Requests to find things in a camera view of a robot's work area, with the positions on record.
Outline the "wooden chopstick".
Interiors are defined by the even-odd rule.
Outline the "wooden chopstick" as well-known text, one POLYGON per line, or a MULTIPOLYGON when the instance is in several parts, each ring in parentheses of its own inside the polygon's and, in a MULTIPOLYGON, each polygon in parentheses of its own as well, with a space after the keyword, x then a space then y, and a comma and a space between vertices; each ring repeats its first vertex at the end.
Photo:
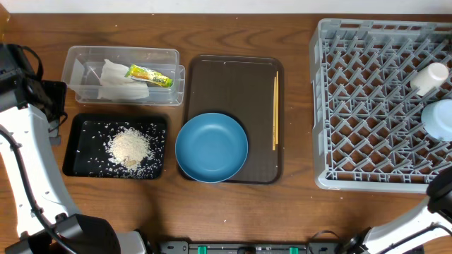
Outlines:
POLYGON ((276 71, 275 77, 275 129, 276 129, 276 137, 275 144, 279 144, 279 71, 276 71))
POLYGON ((272 151, 276 149, 276 77, 273 81, 273 134, 272 134, 272 151))

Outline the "cream cup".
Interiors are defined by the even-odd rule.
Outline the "cream cup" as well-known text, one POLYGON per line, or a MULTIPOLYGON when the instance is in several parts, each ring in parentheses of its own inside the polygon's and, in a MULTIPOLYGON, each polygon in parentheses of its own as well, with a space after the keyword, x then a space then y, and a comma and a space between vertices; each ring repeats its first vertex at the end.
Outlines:
POLYGON ((449 69, 442 63, 431 63, 423 68, 410 81, 410 86, 417 95, 424 96, 434 88, 440 87, 447 79, 449 69))

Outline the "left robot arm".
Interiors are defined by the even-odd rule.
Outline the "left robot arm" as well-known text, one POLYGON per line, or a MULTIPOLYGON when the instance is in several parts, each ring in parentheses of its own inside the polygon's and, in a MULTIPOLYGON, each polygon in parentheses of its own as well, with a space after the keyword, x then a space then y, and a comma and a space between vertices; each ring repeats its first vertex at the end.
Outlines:
POLYGON ((81 214, 52 151, 66 84, 43 80, 26 46, 1 44, 1 158, 17 211, 19 240, 6 253, 150 253, 139 231, 117 233, 105 219, 81 214))

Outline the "large dark blue plate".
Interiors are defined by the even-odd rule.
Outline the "large dark blue plate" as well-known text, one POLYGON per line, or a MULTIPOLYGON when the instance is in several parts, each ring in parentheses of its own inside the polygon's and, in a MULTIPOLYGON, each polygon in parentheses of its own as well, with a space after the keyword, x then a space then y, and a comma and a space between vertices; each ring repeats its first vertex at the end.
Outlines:
POLYGON ((245 164, 248 151, 242 126, 220 113, 193 117, 182 126, 175 143, 179 168, 191 179, 204 183, 232 178, 245 164))

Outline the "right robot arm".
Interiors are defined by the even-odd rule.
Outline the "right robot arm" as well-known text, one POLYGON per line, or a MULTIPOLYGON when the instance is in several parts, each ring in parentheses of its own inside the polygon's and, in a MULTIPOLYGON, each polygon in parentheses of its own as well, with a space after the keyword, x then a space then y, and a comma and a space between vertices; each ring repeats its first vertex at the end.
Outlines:
POLYGON ((428 185, 426 198, 401 217, 368 228, 336 249, 336 253, 405 253, 426 242, 451 235, 451 168, 428 185))

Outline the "yellow green snack wrapper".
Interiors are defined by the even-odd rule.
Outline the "yellow green snack wrapper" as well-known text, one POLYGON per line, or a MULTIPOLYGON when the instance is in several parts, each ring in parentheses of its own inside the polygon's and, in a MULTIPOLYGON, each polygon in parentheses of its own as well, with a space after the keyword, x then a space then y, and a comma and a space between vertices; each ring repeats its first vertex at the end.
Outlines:
POLYGON ((154 71, 149 68, 137 66, 132 64, 125 75, 126 78, 131 78, 135 81, 141 81, 145 83, 152 83, 159 85, 160 87, 171 87, 173 85, 173 79, 161 74, 158 71, 154 71))

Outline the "small light blue bowl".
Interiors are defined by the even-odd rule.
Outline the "small light blue bowl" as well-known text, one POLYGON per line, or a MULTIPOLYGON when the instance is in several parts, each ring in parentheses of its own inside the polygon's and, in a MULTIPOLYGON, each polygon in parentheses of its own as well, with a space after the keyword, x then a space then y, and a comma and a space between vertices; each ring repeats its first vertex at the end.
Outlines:
POLYGON ((428 104, 422 111, 421 120, 425 131, 433 138, 451 142, 452 101, 443 99, 428 104))

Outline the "white napkin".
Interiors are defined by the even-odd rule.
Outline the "white napkin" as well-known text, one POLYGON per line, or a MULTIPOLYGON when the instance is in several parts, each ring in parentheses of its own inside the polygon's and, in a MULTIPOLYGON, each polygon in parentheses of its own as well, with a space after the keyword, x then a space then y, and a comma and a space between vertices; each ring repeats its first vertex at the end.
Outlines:
POLYGON ((127 78, 129 68, 122 64, 105 59, 100 76, 101 87, 98 99, 143 99, 149 96, 148 86, 139 81, 127 78))

